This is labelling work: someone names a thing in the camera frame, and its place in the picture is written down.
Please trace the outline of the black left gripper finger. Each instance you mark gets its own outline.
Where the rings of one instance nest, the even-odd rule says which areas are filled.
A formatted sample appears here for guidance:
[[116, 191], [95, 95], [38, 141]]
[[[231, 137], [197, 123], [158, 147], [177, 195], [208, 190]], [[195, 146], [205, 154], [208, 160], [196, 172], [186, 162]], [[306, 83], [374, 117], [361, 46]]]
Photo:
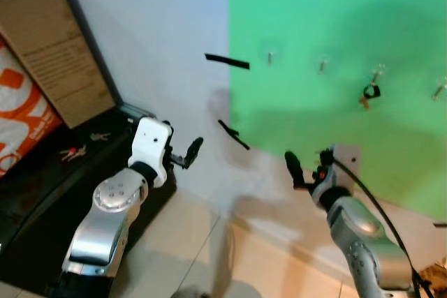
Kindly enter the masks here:
[[186, 154], [184, 155], [184, 168], [189, 168], [192, 166], [195, 159], [198, 157], [200, 148], [204, 142], [204, 139], [201, 137], [198, 137], [195, 139], [191, 145], [189, 145], [189, 148], [187, 149]]

